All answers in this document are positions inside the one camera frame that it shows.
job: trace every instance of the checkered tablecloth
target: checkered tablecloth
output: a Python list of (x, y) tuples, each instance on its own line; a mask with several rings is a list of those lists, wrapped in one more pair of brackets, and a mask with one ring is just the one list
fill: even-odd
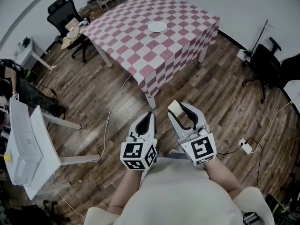
[[(180, 0), (130, 0), (93, 21), (83, 32), (119, 62), (148, 97), (215, 43), (219, 17)], [(160, 33), (148, 24), (163, 21)]]

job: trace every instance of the small white table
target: small white table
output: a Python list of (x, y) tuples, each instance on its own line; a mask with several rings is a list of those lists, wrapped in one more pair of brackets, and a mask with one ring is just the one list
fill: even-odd
[[(21, 111), (22, 108), (20, 107), (18, 111), (16, 111), (15, 115), (17, 116), (18, 113), (24, 113), (26, 111)], [(49, 114), (42, 113), (40, 106), (37, 106), (34, 110), (33, 114), (30, 116), (30, 123), (32, 127), (32, 131), (34, 134), (34, 137), (37, 141), (37, 144), (40, 148), (41, 153), (43, 154), (43, 158), (40, 161), (37, 170), (34, 174), (34, 177), (31, 181), (30, 187), (24, 186), (26, 193), (29, 197), (29, 199), (33, 199), (38, 194), (43, 194), (45, 192), (54, 191), (57, 189), (63, 189), (71, 184), (64, 183), (59, 184), (56, 186), (52, 186), (50, 188), (43, 188), (45, 183), (53, 176), (53, 174), (59, 169), (62, 165), (69, 165), (69, 164), (77, 164), (77, 163), (86, 163), (86, 162), (96, 162), (100, 159), (100, 155), (86, 155), (86, 156), (77, 156), (77, 157), (59, 157), (53, 143), (51, 141), (51, 138), (49, 136), (47, 127), (45, 125), (45, 121), (55, 123), (61, 126), (74, 128), (74, 129), (81, 129), (81, 126), (76, 123), (72, 123), (69, 121), (65, 121), (56, 117), (53, 117)], [(26, 121), (21, 120), (20, 124), (26, 124)], [(12, 142), (10, 140), (7, 143), (7, 151), (13, 150), (13, 143), (14, 136), (12, 136)], [(7, 163), (7, 166), (14, 166), (14, 158), (12, 158), (11, 163)]]
[(33, 44), (37, 46), (43, 53), (48, 54), (37, 42), (33, 40), (33, 37), (30, 37), (30, 43), (28, 46), (22, 51), (21, 54), (16, 58), (15, 63), (21, 65), (21, 67), (24, 66), (25, 62), (28, 60), (30, 56), (33, 56), (36, 60), (38, 60), (40, 63), (42, 63), (46, 68), (49, 70), (53, 70), (53, 68), (46, 63), (44, 60), (42, 60), (34, 51), (33, 51)]

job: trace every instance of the sponge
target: sponge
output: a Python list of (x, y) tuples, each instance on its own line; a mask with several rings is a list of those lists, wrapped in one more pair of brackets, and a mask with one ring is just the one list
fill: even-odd
[(169, 106), (168, 106), (168, 109), (174, 113), (174, 115), (176, 117), (178, 117), (180, 114), (182, 114), (183, 110), (182, 108), (180, 107), (179, 103), (174, 100)]

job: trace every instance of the person's arm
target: person's arm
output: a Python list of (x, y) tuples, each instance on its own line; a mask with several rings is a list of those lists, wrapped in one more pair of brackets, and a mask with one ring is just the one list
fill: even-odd
[(16, 93), (16, 87), (17, 87), (17, 73), (10, 69), (10, 68), (5, 68), (5, 73), (4, 73), (4, 78), (10, 78), (11, 79), (11, 85), (13, 87), (13, 93)]
[(204, 164), (210, 179), (228, 192), (233, 199), (242, 191), (241, 185), (234, 174), (216, 157)]
[(126, 203), (140, 187), (142, 171), (127, 170), (119, 187), (112, 196), (108, 212), (121, 215)]

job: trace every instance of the office chair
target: office chair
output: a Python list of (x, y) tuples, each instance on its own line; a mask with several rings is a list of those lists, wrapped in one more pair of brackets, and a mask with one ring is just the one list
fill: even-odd
[(249, 65), (255, 72), (256, 76), (253, 79), (245, 80), (242, 86), (245, 87), (247, 83), (259, 80), (262, 87), (263, 104), (266, 99), (265, 89), (268, 85), (270, 89), (274, 86), (277, 88), (284, 88), (289, 81), (300, 79), (300, 54), (285, 59), (282, 64), (274, 56), (277, 49), (281, 51), (279, 44), (270, 37), (274, 44), (271, 51), (265, 46), (259, 44), (250, 62), (245, 61), (243, 65)]
[[(60, 36), (55, 38), (56, 42), (61, 43), (60, 38), (67, 36), (69, 31), (66, 29), (66, 25), (73, 19), (76, 18), (79, 22), (83, 21), (83, 18), (79, 16), (75, 9), (73, 0), (57, 0), (48, 7), (49, 16), (47, 21), (51, 23), (60, 32)], [(92, 45), (92, 42), (85, 36), (80, 35), (70, 46), (68, 50), (78, 46), (78, 48), (72, 53), (71, 57), (74, 59), (75, 54), (82, 49), (82, 61), (85, 63), (85, 50), (86, 47)]]

